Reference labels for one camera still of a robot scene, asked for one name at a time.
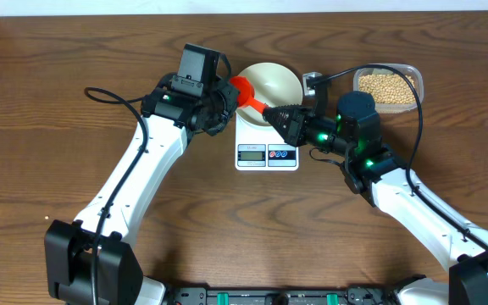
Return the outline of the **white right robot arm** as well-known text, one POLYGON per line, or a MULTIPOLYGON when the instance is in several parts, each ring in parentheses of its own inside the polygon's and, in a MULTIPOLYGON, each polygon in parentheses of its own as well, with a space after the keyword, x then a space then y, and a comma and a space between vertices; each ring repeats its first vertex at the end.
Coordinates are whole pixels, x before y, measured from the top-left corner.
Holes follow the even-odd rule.
POLYGON ((411 277, 386 293, 385 302, 488 304, 488 230, 451 208, 383 143, 371 95, 345 94, 333 119, 298 105, 266 108, 263 118, 289 145, 342 156, 339 167, 352 192, 398 221, 448 273, 446 284, 411 277))

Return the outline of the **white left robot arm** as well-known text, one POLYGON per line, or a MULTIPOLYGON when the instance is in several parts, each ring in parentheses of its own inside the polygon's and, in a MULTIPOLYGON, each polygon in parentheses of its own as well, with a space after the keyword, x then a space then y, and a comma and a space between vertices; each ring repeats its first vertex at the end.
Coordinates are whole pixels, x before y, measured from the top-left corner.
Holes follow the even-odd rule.
POLYGON ((197 133, 215 136, 237 108, 237 89, 166 75, 141 107, 110 93, 137 120, 135 134, 99 193, 75 219, 55 220, 44 237, 47 289, 67 304, 160 304, 166 287, 146 277, 133 247, 161 182, 197 133))

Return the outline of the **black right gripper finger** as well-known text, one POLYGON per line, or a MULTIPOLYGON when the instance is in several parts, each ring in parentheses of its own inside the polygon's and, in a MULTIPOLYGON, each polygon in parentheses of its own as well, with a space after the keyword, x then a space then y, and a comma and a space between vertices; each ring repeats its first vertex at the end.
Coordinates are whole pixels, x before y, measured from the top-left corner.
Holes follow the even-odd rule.
POLYGON ((277 119, 274 117, 264 118, 281 136, 285 144, 293 147, 300 147, 305 144, 304 123, 306 119, 303 116, 287 119, 277 119))
POLYGON ((267 107, 262 112, 263 119, 265 121, 272 120, 276 115, 280 115, 283 119, 293 113, 309 113, 311 111, 310 107, 302 106, 302 105, 285 105, 285 106, 277 106, 277 107, 267 107))

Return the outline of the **red plastic measuring scoop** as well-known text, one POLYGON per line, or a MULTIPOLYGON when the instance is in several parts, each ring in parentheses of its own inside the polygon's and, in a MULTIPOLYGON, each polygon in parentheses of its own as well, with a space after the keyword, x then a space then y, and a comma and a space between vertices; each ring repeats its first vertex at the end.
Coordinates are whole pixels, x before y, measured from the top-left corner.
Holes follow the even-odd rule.
POLYGON ((237 97, 238 108, 251 107, 259 114, 268 107, 266 103, 262 103, 255 98, 255 90, 252 83, 244 76, 235 76, 230 79, 231 85, 233 85, 238 91, 237 97))

